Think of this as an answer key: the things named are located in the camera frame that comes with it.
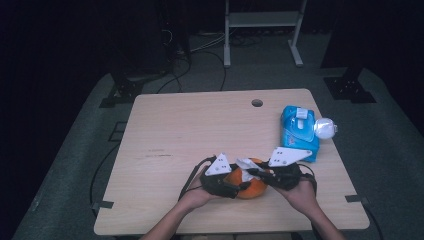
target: black stand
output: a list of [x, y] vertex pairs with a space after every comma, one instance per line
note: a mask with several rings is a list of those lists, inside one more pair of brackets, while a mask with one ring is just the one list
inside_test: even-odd
[[362, 65], [348, 67], [342, 77], [324, 78], [335, 100], [350, 100], [352, 103], [375, 103], [371, 93], [364, 90], [358, 81]]

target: forearm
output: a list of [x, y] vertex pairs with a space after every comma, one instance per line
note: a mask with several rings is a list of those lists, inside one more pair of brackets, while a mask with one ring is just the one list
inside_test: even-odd
[[318, 209], [312, 214], [308, 214], [307, 217], [323, 239], [346, 240], [343, 234], [334, 226], [321, 209]]
[[191, 209], [176, 204], [141, 240], [169, 240]]

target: wooden table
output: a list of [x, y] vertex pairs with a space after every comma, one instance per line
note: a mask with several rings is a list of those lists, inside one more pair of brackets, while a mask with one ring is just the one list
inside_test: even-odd
[[[263, 106], [254, 107], [255, 99]], [[306, 89], [138, 96], [103, 198], [113, 207], [100, 209], [95, 232], [146, 233], [176, 203], [193, 167], [207, 157], [225, 152], [230, 163], [246, 157], [268, 160], [280, 145], [280, 115], [286, 105], [314, 110], [321, 117]], [[356, 191], [333, 141], [321, 141], [317, 162], [307, 165], [318, 181], [318, 202], [337, 228], [367, 228], [361, 203], [346, 201]], [[213, 200], [190, 213], [178, 233], [310, 229], [306, 217], [268, 188], [251, 200]]]

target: orange object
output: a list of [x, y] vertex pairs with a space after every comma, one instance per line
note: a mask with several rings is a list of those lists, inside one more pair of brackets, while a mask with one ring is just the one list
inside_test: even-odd
[[[261, 163], [262, 161], [257, 158], [250, 158], [255, 163]], [[228, 183], [231, 183], [233, 185], [239, 185], [242, 183], [241, 179], [241, 169], [237, 168], [236, 170], [232, 171], [228, 176], [225, 178], [225, 181]], [[266, 185], [262, 180], [258, 180], [256, 178], [252, 178], [250, 180], [251, 184], [246, 190], [240, 190], [237, 197], [241, 199], [251, 199], [258, 197], [262, 195], [262, 193], [265, 192], [268, 185]]]

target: person's right hand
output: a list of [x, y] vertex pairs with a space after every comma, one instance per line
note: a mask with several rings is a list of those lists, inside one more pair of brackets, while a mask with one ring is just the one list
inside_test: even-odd
[[317, 210], [321, 211], [312, 183], [307, 178], [301, 178], [299, 184], [290, 191], [277, 187], [274, 189], [283, 195], [294, 209], [307, 217]]

